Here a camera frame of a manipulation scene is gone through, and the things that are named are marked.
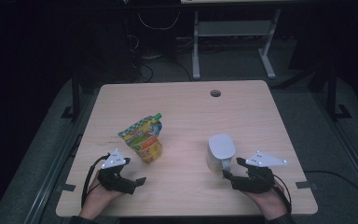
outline sleeve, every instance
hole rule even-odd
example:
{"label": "sleeve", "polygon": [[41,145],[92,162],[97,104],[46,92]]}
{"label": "sleeve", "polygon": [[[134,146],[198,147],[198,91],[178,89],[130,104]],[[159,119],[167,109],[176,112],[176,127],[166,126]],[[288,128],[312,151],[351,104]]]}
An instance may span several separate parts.
{"label": "sleeve", "polygon": [[71,217],[71,220],[69,220],[69,224],[98,224],[98,223],[85,219],[83,217]]}
{"label": "sleeve", "polygon": [[295,221],[292,218],[292,215],[286,213],[281,217],[274,218],[267,222],[268,224],[295,224]]}

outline white cup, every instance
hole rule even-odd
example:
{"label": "white cup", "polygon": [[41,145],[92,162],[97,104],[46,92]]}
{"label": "white cup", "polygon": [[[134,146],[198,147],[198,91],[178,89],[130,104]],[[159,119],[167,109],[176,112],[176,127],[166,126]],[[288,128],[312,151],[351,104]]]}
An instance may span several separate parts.
{"label": "white cup", "polygon": [[235,154],[234,143],[228,134],[220,133],[209,138],[207,155],[208,167],[211,171],[230,171],[231,158]]}

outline wooden table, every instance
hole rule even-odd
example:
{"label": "wooden table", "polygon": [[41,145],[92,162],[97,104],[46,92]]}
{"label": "wooden table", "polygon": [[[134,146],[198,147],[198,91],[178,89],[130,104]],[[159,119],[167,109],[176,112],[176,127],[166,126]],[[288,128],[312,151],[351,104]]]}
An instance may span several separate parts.
{"label": "wooden table", "polygon": [[[212,97],[211,91],[221,92]],[[143,162],[117,133],[149,115],[161,113],[161,157]],[[188,83],[117,84],[102,87],[89,119],[57,206],[61,217],[77,215],[90,166],[107,152],[120,149],[131,163],[121,172],[135,180],[146,176],[133,195],[114,201],[104,215],[114,217],[254,216],[255,204],[221,172],[206,163],[209,136],[227,133],[236,147],[235,157],[249,158],[260,150],[286,159],[287,166],[271,167],[286,183],[293,214],[313,214],[317,204],[310,189],[298,189],[306,181],[277,107],[264,81],[215,81]],[[234,175],[246,176],[235,160]]]}

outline colorful food package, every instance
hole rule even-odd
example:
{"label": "colorful food package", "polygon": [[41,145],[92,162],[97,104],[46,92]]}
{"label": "colorful food package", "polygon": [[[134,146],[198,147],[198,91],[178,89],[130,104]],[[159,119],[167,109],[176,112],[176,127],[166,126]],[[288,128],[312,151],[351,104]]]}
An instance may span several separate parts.
{"label": "colorful food package", "polygon": [[127,146],[147,163],[156,160],[162,152],[162,144],[158,141],[158,135],[162,128],[160,118],[159,113],[155,116],[148,116],[118,133]]}

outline hand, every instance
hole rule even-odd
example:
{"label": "hand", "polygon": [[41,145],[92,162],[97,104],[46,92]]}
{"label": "hand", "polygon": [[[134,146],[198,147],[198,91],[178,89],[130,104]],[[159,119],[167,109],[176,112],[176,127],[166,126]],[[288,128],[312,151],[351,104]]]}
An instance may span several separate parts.
{"label": "hand", "polygon": [[[282,192],[284,192],[283,187],[276,181],[275,187],[278,187]],[[260,212],[263,214],[266,220],[272,220],[287,213],[286,206],[274,189],[270,189],[267,192],[258,194],[245,191],[242,191],[242,193],[252,199],[255,204],[257,204],[258,209],[260,209]]]}
{"label": "hand", "polygon": [[80,217],[88,220],[96,218],[114,199],[125,194],[115,190],[109,191],[104,188],[97,178],[99,172],[100,171],[97,171],[97,174],[89,186],[89,194],[79,214]]}

